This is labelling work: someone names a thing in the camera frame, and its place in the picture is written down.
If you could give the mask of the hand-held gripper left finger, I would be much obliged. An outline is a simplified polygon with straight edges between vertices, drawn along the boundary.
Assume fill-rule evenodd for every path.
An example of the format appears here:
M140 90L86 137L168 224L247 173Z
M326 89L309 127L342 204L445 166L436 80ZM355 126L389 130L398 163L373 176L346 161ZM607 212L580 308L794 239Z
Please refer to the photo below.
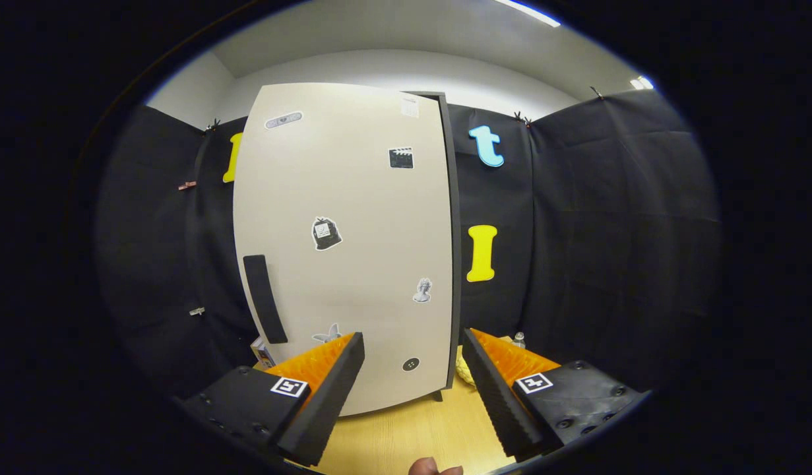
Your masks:
M363 334L351 332L270 369L237 367L181 406L250 456L316 466L364 358Z

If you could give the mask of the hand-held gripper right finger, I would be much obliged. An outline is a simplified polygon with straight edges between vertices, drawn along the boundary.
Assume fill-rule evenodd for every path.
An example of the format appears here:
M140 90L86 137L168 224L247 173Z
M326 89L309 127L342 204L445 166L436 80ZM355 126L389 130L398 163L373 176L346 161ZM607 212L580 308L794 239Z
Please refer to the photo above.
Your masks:
M506 456L517 462L604 432L647 398L587 361L557 364L477 329L461 354Z

